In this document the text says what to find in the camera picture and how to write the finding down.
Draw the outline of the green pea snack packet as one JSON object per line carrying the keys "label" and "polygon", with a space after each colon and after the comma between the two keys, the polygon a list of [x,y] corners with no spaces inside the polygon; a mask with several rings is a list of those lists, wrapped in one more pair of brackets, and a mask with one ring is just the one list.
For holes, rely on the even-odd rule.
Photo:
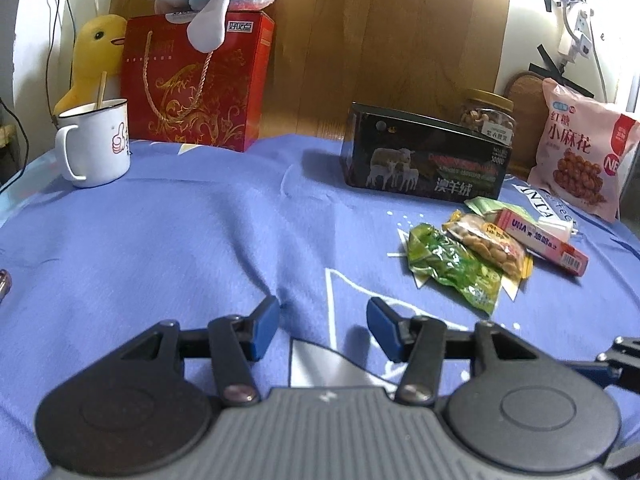
{"label": "green pea snack packet", "polygon": [[414,276],[454,288],[474,309],[492,315],[501,274],[442,230],[421,223],[409,232],[408,267]]}

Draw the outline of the clear peanut snack packet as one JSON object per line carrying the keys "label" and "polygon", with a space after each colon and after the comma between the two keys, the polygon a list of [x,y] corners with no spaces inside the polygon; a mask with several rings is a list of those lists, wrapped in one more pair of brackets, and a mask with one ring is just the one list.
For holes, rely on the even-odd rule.
{"label": "clear peanut snack packet", "polygon": [[532,275],[533,259],[525,247],[478,214],[464,214],[456,210],[442,229],[508,278],[519,281]]}

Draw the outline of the light green snack packet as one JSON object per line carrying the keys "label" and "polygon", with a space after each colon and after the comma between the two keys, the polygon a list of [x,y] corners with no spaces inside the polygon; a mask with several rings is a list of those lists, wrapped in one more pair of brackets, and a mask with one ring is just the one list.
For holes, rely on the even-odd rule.
{"label": "light green snack packet", "polygon": [[521,216],[523,214],[527,214],[527,211],[520,206],[503,203],[500,202],[500,200],[494,200],[493,198],[483,196],[470,198],[469,200],[466,200],[464,204],[470,211],[472,211],[473,214],[477,214],[483,218],[494,216],[503,209],[514,212],[514,214],[520,214]]}

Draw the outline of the pink rectangular snack box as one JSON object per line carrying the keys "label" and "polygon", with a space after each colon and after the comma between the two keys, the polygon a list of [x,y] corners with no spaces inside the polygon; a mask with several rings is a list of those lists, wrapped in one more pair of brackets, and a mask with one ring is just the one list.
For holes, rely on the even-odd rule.
{"label": "pink rectangular snack box", "polygon": [[588,257],[567,242],[563,242],[534,222],[526,220],[510,209],[497,211],[494,223],[508,233],[524,247],[556,264],[575,276],[583,276],[586,272]]}

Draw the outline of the black sheep-print storage box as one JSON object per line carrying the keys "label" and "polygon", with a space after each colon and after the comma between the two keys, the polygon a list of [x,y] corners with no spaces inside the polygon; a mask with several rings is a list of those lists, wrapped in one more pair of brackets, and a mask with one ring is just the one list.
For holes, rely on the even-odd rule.
{"label": "black sheep-print storage box", "polygon": [[341,162],[354,188],[463,203],[497,198],[511,149],[419,114],[352,103]]}

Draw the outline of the pink fried-twist snack bag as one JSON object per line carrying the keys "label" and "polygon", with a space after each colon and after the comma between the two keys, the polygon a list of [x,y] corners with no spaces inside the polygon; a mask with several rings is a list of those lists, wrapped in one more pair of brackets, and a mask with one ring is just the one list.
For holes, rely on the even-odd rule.
{"label": "pink fried-twist snack bag", "polygon": [[542,82],[548,118],[528,183],[612,222],[620,208],[618,170],[639,143],[639,117]]}

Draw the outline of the nut jar gold lid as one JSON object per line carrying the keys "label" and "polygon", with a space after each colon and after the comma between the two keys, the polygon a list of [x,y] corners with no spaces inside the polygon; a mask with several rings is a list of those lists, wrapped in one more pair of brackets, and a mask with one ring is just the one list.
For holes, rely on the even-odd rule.
{"label": "nut jar gold lid", "polygon": [[516,127],[513,111],[513,102],[504,96],[468,89],[463,92],[459,124],[481,136],[511,146]]}

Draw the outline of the white enamel mug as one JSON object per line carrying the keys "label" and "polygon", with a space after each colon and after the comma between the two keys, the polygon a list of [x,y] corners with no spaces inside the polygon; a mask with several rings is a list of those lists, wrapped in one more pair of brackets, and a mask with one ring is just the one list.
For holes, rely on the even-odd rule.
{"label": "white enamel mug", "polygon": [[75,188],[95,188],[130,168],[126,99],[90,103],[58,116],[55,157],[62,177]]}

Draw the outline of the red gift bag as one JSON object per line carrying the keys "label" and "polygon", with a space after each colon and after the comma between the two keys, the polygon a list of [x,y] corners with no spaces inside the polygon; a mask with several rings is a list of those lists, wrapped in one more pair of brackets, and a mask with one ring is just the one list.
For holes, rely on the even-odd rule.
{"label": "red gift bag", "polygon": [[264,12],[231,12],[215,51],[191,46],[186,22],[130,18],[120,94],[136,140],[202,144],[244,152],[259,133],[273,20]]}

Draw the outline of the wooden panel board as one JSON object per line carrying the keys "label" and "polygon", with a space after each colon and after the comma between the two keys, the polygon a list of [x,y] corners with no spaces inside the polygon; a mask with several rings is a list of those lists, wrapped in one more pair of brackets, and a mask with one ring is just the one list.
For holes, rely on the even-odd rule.
{"label": "wooden panel board", "polygon": [[[510,0],[276,0],[261,138],[342,138],[352,103],[455,122],[463,92],[497,80]],[[158,14],[146,0],[112,0],[126,18]]]}

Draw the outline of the yellow duck plush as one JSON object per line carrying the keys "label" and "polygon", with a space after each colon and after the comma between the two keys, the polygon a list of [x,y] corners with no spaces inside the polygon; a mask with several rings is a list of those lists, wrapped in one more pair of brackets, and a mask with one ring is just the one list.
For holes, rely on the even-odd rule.
{"label": "yellow duck plush", "polygon": [[103,73],[106,79],[120,75],[126,29],[126,18],[117,14],[97,16],[81,27],[73,52],[72,84],[55,104],[55,116],[96,102]]}

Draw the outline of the white wall charger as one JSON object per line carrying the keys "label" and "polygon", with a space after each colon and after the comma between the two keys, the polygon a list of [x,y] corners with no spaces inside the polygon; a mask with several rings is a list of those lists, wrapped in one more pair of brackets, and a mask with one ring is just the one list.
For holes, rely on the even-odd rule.
{"label": "white wall charger", "polygon": [[565,63],[574,63],[578,55],[588,58],[592,50],[590,18],[592,10],[587,0],[558,0],[563,31],[558,53]]}

